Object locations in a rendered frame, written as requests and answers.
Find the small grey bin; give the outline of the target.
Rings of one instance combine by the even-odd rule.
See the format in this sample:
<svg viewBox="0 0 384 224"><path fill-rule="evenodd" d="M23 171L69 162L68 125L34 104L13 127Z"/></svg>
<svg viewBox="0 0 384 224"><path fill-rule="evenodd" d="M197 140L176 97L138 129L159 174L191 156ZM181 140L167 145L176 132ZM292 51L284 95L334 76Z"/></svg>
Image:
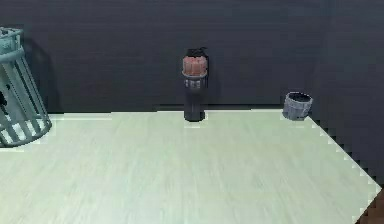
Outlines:
<svg viewBox="0 0 384 224"><path fill-rule="evenodd" d="M303 121L309 114L313 98L302 92L289 92L284 101L282 114L292 121Z"/></svg>

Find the grey slatted basket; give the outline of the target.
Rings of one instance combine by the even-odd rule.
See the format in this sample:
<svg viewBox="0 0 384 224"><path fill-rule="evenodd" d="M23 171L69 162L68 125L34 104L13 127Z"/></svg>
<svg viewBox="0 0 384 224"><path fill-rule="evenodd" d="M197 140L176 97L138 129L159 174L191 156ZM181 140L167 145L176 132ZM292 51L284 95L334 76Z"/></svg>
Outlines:
<svg viewBox="0 0 384 224"><path fill-rule="evenodd" d="M52 127L22 45L22 29L0 27L0 148L31 143Z"/></svg>

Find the black post with red cap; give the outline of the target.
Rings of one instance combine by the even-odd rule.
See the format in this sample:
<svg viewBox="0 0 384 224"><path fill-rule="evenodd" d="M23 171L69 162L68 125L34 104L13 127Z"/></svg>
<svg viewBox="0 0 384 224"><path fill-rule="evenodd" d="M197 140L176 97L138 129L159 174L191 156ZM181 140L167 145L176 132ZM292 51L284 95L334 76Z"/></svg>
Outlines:
<svg viewBox="0 0 384 224"><path fill-rule="evenodd" d="M206 47L187 50L182 60L181 74L184 77L185 88L184 119L189 122L200 122L205 118L202 101L209 74Z"/></svg>

